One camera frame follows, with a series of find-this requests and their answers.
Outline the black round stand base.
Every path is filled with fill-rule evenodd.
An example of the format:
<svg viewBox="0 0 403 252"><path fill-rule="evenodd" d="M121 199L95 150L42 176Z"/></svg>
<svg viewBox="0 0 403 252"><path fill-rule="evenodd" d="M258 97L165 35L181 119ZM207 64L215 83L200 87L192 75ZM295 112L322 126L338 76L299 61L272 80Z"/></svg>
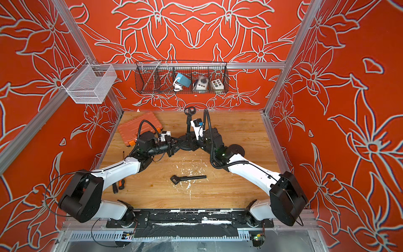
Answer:
<svg viewBox="0 0 403 252"><path fill-rule="evenodd" d="M178 147L184 151L195 151L198 149L196 136L194 134L186 134L178 139Z"/></svg>

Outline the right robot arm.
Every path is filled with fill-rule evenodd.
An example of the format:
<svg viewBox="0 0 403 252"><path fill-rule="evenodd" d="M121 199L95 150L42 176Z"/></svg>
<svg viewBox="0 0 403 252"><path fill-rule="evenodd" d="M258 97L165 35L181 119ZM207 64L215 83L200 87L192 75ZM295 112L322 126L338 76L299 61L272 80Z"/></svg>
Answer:
<svg viewBox="0 0 403 252"><path fill-rule="evenodd" d="M246 207L250 226L265 219L277 219L286 226L303 224L300 215L307 205L307 197L291 172L270 171L247 160L243 147L225 146L218 130L211 125L208 110L204 110L203 119L194 120L188 115L187 131L194 134L194 144L209 154L215 169L239 175L269 196L265 200L253 200Z"/></svg>

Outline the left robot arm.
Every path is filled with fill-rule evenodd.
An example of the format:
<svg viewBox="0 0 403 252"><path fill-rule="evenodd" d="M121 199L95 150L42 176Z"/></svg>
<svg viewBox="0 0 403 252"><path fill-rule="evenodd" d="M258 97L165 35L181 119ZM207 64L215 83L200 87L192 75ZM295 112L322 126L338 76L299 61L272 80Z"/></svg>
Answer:
<svg viewBox="0 0 403 252"><path fill-rule="evenodd" d="M124 201L105 201L102 199L103 192L122 179L144 171L156 155L174 155L178 145L179 139L171 137L168 132L139 133L133 150L124 160L91 172L77 171L62 194L58 207L81 223L93 218L108 218L124 227L132 225L135 221L133 207Z"/></svg>

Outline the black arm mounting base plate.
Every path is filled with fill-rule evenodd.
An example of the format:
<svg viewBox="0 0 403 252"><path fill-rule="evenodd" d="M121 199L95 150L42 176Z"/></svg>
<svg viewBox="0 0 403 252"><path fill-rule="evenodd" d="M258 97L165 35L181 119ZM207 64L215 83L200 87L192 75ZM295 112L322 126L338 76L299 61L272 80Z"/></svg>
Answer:
<svg viewBox="0 0 403 252"><path fill-rule="evenodd" d="M273 228L272 219L255 220L245 210L135 210L134 221L124 227L107 220L106 228L129 231L134 238L240 239Z"/></svg>

